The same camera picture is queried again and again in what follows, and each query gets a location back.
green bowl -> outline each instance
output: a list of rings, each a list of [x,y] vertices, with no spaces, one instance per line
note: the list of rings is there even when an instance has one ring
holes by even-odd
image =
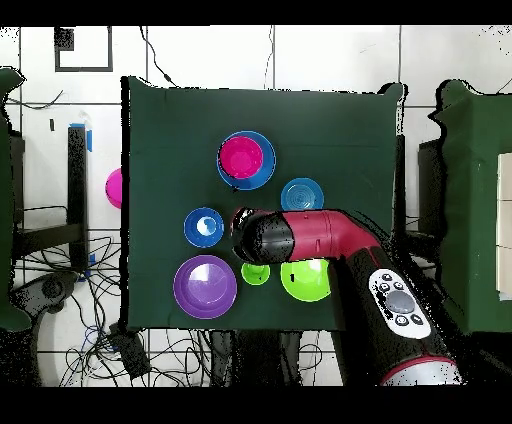
[[[281,264],[281,282],[295,299],[316,302],[331,293],[328,265],[325,259],[285,262]]]
[[[270,267],[268,265],[243,264],[242,277],[247,283],[259,286],[270,277]]]

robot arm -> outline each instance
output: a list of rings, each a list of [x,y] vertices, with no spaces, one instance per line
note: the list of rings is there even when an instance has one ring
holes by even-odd
[[[231,223],[231,236],[235,254],[253,264],[345,260],[352,287],[333,287],[332,293],[343,292],[342,303],[358,306],[347,317],[347,329],[362,336],[353,349],[362,358],[369,382],[461,383],[455,362],[409,283],[377,239],[342,211],[242,208]],[[338,278],[330,281],[331,286],[338,284]]]

dark green tablecloth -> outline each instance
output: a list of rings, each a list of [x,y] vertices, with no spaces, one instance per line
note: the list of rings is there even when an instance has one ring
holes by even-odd
[[[465,333],[511,332],[512,301],[496,290],[498,155],[512,152],[512,95],[482,95],[460,80],[438,89],[446,164],[441,282]]]
[[[130,327],[336,329],[331,299],[295,300],[270,279],[250,286],[231,252],[229,221],[238,206],[280,209],[295,177],[317,181],[324,207],[360,210],[384,229],[392,220],[396,106],[403,87],[384,94],[163,89],[130,77]],[[230,134],[253,130],[273,144],[277,167],[258,190],[233,193],[219,176],[216,153]],[[210,249],[187,242],[183,221],[195,208],[217,210],[226,230]],[[188,316],[176,304],[174,274],[187,259],[212,254],[235,272],[238,295],[214,320]]]
[[[13,278],[12,241],[14,191],[11,168],[11,142],[4,102],[8,94],[24,81],[18,71],[0,68],[0,328],[23,331],[32,326],[30,317],[11,305],[9,285]]]

pink bowl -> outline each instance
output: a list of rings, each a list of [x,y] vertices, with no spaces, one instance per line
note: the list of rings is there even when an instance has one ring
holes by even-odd
[[[121,168],[112,172],[105,184],[105,192],[110,203],[116,208],[121,209],[122,193],[123,193],[123,177],[121,175]]]
[[[242,179],[257,174],[263,164],[261,147],[253,139],[236,136],[220,148],[220,166],[231,177]]]

blue bowl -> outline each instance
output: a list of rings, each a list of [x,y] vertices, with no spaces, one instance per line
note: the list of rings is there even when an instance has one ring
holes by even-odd
[[[281,191],[281,207],[285,211],[322,209],[324,193],[311,178],[295,178]]]
[[[224,221],[217,211],[197,208],[190,212],[183,224],[185,237],[195,247],[212,247],[224,233]]]

